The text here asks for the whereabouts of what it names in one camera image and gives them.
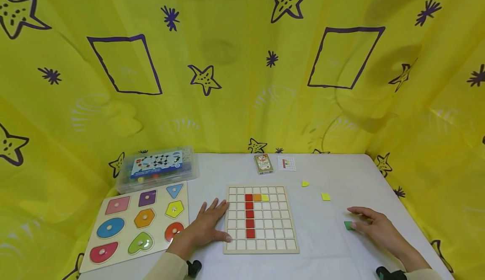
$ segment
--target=blue circle puzzle piece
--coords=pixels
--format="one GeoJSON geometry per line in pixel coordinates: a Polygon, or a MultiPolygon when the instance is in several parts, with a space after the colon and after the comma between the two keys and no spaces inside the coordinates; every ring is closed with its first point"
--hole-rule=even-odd
{"type": "Polygon", "coordinates": [[[98,235],[98,237],[102,239],[111,238],[112,236],[121,232],[124,226],[125,220],[121,218],[112,218],[106,220],[105,222],[103,222],[102,225],[98,227],[96,235],[98,235]]]}
{"type": "Polygon", "coordinates": [[[172,185],[171,187],[167,187],[167,192],[175,199],[179,193],[181,192],[183,184],[172,185]]]}

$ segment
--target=orange hexagon puzzle piece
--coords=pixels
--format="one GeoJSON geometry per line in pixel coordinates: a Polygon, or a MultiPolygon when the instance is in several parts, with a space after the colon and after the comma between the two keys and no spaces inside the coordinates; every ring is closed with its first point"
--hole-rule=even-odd
{"type": "Polygon", "coordinates": [[[139,229],[150,226],[154,218],[155,212],[152,209],[142,210],[135,217],[135,225],[139,229]]]}

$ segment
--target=plastic storage box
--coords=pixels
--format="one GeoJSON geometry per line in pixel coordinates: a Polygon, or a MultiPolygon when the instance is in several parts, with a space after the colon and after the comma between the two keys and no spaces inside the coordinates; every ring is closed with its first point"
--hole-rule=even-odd
{"type": "Polygon", "coordinates": [[[192,146],[127,156],[115,188],[120,194],[159,187],[199,176],[192,146]]]}

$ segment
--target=yellow fabric backdrop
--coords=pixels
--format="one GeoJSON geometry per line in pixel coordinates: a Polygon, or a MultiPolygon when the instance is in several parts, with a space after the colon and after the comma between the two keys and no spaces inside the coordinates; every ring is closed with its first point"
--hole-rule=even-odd
{"type": "Polygon", "coordinates": [[[109,162],[186,144],[367,152],[481,277],[484,0],[0,3],[0,279],[75,279],[109,162]]]}

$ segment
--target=beige sleeve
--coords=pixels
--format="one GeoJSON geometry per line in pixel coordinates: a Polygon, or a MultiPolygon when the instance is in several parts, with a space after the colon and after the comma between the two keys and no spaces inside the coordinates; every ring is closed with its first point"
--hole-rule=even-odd
{"type": "Polygon", "coordinates": [[[411,273],[406,273],[408,280],[441,280],[441,277],[432,269],[421,269],[411,273]]]}
{"type": "Polygon", "coordinates": [[[165,252],[143,280],[183,280],[188,272],[189,267],[181,257],[165,252]]]}

